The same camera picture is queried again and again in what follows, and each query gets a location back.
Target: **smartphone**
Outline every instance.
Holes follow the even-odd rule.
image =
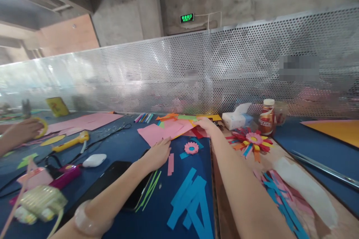
[[[59,228],[61,228],[66,222],[68,222],[75,214],[76,209],[85,201],[91,200],[105,190],[109,185],[115,182],[130,166],[131,162],[115,161],[110,167],[100,176],[99,179],[82,195],[75,204],[64,214]],[[149,173],[132,192],[131,196],[125,202],[122,210],[133,211],[138,206],[142,195],[144,194],[147,185],[153,172]]]

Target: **green exit sign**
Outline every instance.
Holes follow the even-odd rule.
[[[179,19],[181,20],[181,23],[194,21],[194,13],[182,15]]]

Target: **paper flower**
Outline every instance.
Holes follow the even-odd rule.
[[[198,152],[199,146],[195,142],[188,142],[184,145],[184,151],[188,154],[196,154]]]
[[[260,162],[259,151],[262,150],[264,152],[269,152],[270,148],[273,147],[273,142],[268,139],[267,136],[261,136],[260,131],[256,131],[252,133],[250,128],[236,130],[232,133],[242,144],[234,147],[235,150],[243,150],[243,156],[245,158],[248,157],[248,154],[252,151],[254,152],[255,161]]]

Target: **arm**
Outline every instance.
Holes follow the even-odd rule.
[[[224,188],[241,238],[295,238],[253,172],[208,118],[195,122],[210,135]]]
[[[87,205],[85,208],[87,217],[96,223],[107,223],[114,219],[141,180],[166,163],[171,150],[170,143],[170,137],[158,142],[141,159],[134,162],[122,176]],[[82,234],[72,218],[51,237],[51,239],[63,238],[87,239],[94,237]]]
[[[37,119],[27,119],[17,124],[0,125],[0,157],[13,148],[25,143],[39,134],[44,126]]]

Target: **bracelet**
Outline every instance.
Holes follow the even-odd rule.
[[[102,235],[107,232],[112,224],[113,220],[107,222],[107,223],[95,223],[91,219],[89,219],[85,213],[85,208],[88,205],[88,203],[91,200],[87,200],[86,202],[83,202],[75,212],[75,225],[77,229],[91,237],[102,237]]]

